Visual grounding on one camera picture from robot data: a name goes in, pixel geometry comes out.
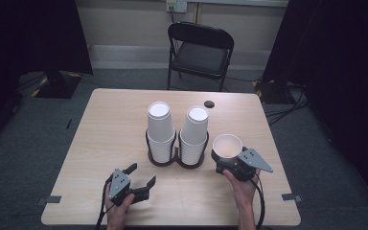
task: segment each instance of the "forearm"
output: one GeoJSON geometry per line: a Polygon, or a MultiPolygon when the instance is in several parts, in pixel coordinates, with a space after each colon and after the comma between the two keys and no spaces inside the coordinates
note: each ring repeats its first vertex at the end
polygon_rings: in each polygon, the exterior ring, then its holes
{"type": "Polygon", "coordinates": [[[118,225],[118,224],[116,224],[116,225],[113,225],[113,224],[108,224],[107,226],[106,226],[106,230],[123,230],[124,229],[124,226],[122,225],[118,225]]]}
{"type": "Polygon", "coordinates": [[[239,230],[255,230],[255,215],[252,206],[242,207],[239,210],[239,230]]]}

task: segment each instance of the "person's left hand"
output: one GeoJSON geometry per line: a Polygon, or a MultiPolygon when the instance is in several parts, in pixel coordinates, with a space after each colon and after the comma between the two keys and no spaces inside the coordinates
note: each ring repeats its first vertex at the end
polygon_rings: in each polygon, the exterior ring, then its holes
{"type": "Polygon", "coordinates": [[[127,217],[127,209],[129,208],[130,204],[134,199],[134,194],[128,195],[124,202],[120,206],[116,206],[110,199],[109,199],[109,188],[110,183],[106,186],[105,192],[105,208],[109,210],[106,212],[107,217],[107,227],[106,230],[122,230],[125,227],[125,219],[127,217]]]}

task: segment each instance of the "black folding chair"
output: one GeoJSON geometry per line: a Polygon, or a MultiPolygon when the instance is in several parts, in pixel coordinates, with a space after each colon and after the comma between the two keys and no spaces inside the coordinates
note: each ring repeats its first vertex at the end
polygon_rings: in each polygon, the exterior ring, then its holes
{"type": "Polygon", "coordinates": [[[234,49],[234,39],[226,31],[191,22],[177,22],[169,27],[170,60],[167,89],[172,70],[212,80],[220,80],[222,91],[234,49]]]}

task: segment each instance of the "wall baseboard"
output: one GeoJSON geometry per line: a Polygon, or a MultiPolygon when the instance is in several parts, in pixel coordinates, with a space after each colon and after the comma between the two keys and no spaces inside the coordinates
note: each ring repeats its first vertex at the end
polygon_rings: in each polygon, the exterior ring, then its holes
{"type": "MultiPolygon", "coordinates": [[[[89,45],[93,69],[165,69],[169,47],[89,45]]],[[[233,53],[229,69],[264,70],[270,51],[233,53]]]]}

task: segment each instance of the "chair backrest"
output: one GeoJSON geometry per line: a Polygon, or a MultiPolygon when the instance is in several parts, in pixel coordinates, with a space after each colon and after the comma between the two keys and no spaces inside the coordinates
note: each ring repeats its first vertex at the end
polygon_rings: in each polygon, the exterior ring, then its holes
{"type": "Polygon", "coordinates": [[[177,22],[171,24],[168,33],[172,46],[174,40],[179,40],[231,51],[234,48],[234,39],[232,36],[219,28],[192,22],[177,22]]]}

